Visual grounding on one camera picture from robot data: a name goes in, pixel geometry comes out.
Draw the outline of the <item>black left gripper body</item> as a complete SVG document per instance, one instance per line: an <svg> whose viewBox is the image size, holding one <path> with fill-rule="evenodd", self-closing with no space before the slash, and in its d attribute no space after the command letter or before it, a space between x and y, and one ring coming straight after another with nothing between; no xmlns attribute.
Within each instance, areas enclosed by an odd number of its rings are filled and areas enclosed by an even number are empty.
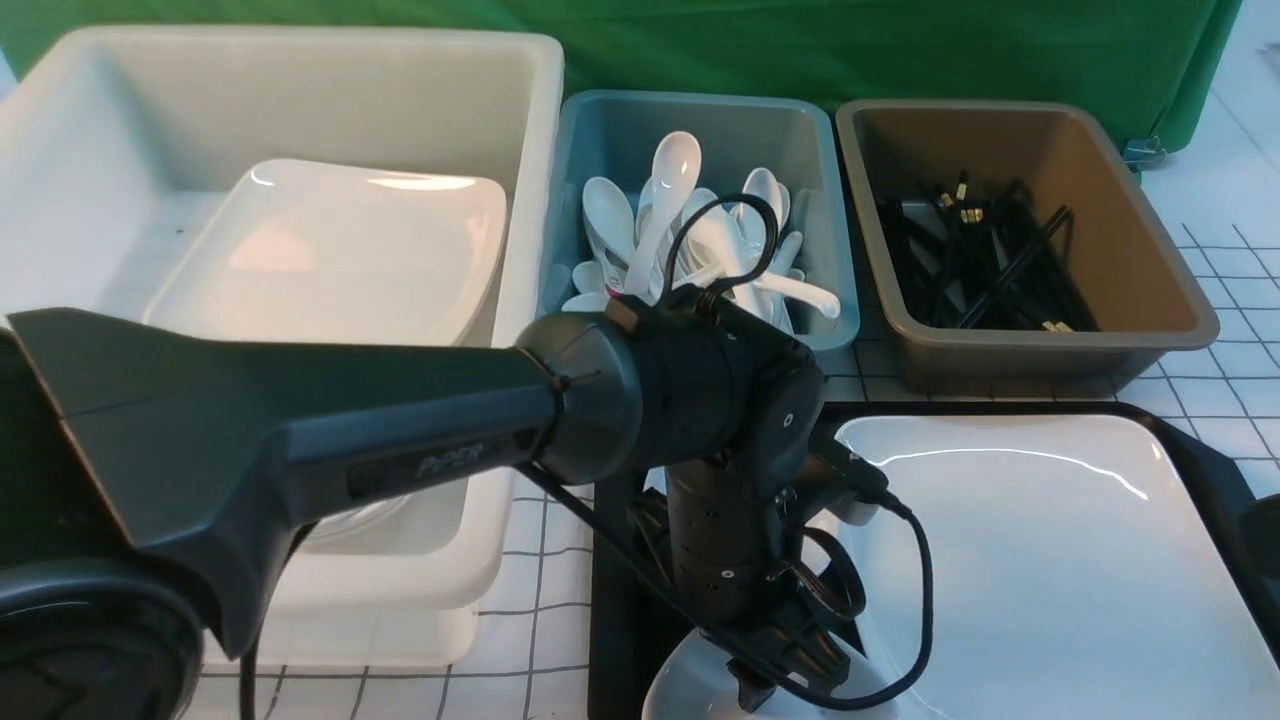
<svg viewBox="0 0 1280 720"><path fill-rule="evenodd" d="M799 475L759 495L753 477L714 461L664 471L630 503L640 555L666 589L716 626L689 642L710 678L753 714L780 696L774 676L835 700L860 653L867 593L850 553L817 518L860 525L888 497L884 473L847 450L813 451Z"/></svg>

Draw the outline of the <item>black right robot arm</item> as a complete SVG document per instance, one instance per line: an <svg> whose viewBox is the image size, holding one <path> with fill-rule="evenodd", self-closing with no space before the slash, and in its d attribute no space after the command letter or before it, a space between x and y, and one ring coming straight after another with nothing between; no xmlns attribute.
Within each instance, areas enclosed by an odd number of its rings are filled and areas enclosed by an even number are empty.
<svg viewBox="0 0 1280 720"><path fill-rule="evenodd" d="M1239 516L1242 543L1258 573L1279 578L1279 495L1258 498Z"/></svg>

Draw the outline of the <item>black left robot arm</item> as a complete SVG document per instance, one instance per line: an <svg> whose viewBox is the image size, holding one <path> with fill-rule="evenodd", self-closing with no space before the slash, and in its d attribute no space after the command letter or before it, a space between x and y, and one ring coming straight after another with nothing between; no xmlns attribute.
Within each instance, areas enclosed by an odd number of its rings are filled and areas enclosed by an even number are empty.
<svg viewBox="0 0 1280 720"><path fill-rule="evenodd" d="M730 652L739 702L835 692L865 605L822 510L884 475L812 436L823 374L707 291L535 320L512 348L198 340L79 309L3 332L3 716L170 719L205 632L251 673L323 519L513 468Z"/></svg>

